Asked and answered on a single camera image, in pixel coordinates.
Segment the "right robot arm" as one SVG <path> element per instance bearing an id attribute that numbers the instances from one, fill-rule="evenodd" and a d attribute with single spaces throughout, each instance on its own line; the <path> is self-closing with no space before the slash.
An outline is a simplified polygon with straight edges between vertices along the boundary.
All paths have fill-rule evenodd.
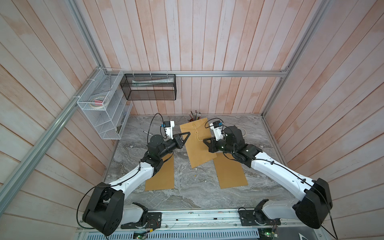
<path id="1" fill-rule="evenodd" d="M 265 174 L 295 197 L 294 201 L 263 199 L 249 216 L 246 210 L 239 211 L 241 218 L 259 226 L 274 226 L 280 219 L 293 219 L 312 229 L 320 229 L 325 219 L 332 216 L 333 203 L 328 182 L 305 177 L 274 160 L 261 148 L 247 144 L 242 131 L 236 126 L 227 127 L 215 121 L 209 128 L 214 136 L 203 142 L 210 153 L 231 155 L 230 160 Z"/>

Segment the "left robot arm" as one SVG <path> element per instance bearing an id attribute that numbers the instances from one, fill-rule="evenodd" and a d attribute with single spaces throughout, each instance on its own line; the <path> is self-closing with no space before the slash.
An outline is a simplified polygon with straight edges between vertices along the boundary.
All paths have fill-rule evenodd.
<path id="1" fill-rule="evenodd" d="M 139 223 L 145 227 L 148 209 L 138 203 L 125 207 L 125 200 L 139 185 L 155 176 L 165 162 L 163 158 L 175 149 L 182 149 L 190 135 L 189 132 L 175 134 L 166 141 L 161 135 L 152 136 L 137 167 L 120 179 L 108 184 L 101 182 L 90 189 L 93 193 L 82 216 L 89 227 L 81 225 L 76 213 L 79 227 L 95 229 L 106 237 L 121 225 Z"/>

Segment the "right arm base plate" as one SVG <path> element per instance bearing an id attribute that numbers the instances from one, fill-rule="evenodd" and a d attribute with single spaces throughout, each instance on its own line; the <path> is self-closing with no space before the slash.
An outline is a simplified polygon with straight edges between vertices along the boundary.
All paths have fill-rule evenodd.
<path id="1" fill-rule="evenodd" d="M 280 219 L 268 219 L 263 212 L 255 210 L 238 209 L 239 218 L 243 227 L 249 226 L 279 226 Z"/>

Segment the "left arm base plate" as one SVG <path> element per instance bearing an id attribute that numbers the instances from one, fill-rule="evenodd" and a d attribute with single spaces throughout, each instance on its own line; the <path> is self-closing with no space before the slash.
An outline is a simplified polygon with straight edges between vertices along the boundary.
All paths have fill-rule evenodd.
<path id="1" fill-rule="evenodd" d="M 121 225 L 121 229 L 134 229 L 134 230 L 156 230 L 161 227 L 162 213 L 145 213 L 137 223 L 128 223 Z"/>

